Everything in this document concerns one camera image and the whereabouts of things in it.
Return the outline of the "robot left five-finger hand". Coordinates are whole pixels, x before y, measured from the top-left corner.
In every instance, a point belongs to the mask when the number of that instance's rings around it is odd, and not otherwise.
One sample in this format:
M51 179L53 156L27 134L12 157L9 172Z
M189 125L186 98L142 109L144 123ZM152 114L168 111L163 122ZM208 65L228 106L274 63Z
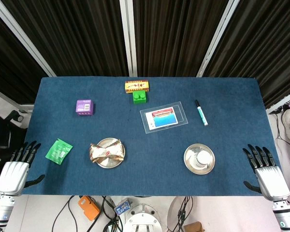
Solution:
M25 142L12 153L0 173L1 195L19 196L24 188L39 184L45 178L42 174L34 180L27 180L29 169L40 146L36 141Z

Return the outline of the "robot right five-finger hand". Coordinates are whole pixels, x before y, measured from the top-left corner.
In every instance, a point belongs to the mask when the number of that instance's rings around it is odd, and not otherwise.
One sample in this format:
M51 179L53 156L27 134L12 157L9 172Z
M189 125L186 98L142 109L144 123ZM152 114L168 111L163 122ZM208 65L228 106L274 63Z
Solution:
M251 191L260 193L272 202L285 201L290 196L290 190L283 173L276 165L271 152L266 147L248 145L249 149L243 148L248 162L255 174L258 186L253 186L244 181L244 185Z

